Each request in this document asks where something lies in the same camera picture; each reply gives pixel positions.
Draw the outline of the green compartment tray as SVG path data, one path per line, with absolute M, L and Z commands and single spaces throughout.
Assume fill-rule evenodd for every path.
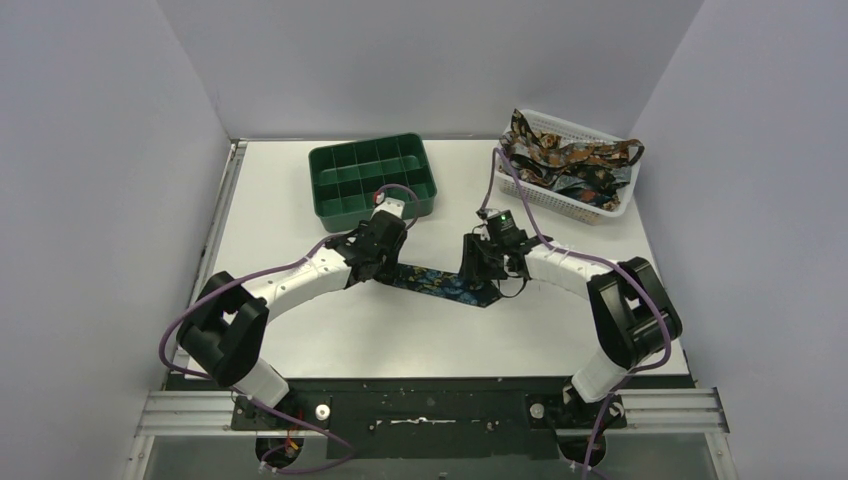
M 308 154 L 314 213 L 329 233 L 349 231 L 368 219 L 374 194 L 405 202 L 403 218 L 432 213 L 437 186 L 423 139 L 416 133 L 331 144 Z

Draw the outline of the white plastic basket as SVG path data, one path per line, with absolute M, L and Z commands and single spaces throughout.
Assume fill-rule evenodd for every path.
M 571 219 L 597 225 L 630 204 L 645 153 L 620 139 L 530 109 L 513 111 L 498 140 L 493 185 Z

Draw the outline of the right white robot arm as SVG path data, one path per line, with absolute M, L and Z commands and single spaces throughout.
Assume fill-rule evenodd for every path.
M 461 277 L 497 284 L 512 276 L 562 288 L 590 304 L 599 346 L 566 389 L 585 403 L 602 400 L 648 357 L 683 331 L 656 271 L 642 257 L 612 262 L 531 237 L 508 210 L 481 209 L 479 232 L 463 238 Z

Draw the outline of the blue patterned tie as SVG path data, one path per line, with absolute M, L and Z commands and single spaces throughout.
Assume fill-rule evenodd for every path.
M 500 290 L 488 281 L 469 281 L 457 273 L 399 264 L 389 285 L 413 293 L 480 308 L 502 299 Z

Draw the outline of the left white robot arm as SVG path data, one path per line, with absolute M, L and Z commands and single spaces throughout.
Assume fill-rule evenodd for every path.
M 406 238 L 406 223 L 379 209 L 291 268 L 239 279 L 222 271 L 207 281 L 181 320 L 177 343 L 218 386 L 257 401 L 256 415 L 266 426 L 283 429 L 294 420 L 296 403 L 284 377 L 260 357 L 268 324 L 321 295 L 385 279 Z

